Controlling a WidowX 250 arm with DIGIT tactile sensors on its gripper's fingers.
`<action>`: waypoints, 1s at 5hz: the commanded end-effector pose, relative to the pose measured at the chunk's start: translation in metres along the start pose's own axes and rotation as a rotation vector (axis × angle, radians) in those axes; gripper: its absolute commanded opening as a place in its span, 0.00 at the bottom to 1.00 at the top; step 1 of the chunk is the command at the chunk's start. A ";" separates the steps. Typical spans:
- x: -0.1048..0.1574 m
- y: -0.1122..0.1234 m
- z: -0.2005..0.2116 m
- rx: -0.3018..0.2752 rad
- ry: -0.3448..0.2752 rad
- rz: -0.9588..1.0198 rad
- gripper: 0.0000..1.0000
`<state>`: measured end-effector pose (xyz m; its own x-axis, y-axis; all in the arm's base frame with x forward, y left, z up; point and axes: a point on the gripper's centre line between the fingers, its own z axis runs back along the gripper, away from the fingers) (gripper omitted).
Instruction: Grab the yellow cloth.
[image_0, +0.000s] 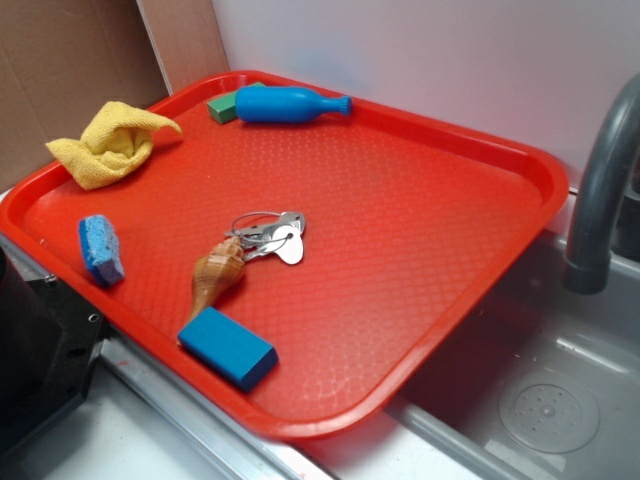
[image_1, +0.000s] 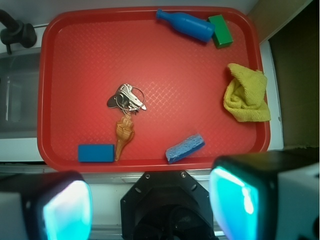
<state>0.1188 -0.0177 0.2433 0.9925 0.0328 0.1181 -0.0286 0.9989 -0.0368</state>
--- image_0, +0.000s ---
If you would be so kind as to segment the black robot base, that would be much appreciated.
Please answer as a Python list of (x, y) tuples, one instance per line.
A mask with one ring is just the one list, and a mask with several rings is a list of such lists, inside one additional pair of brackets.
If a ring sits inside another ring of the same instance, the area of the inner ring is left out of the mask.
[(87, 397), (104, 316), (63, 280), (26, 280), (1, 253), (1, 457)]

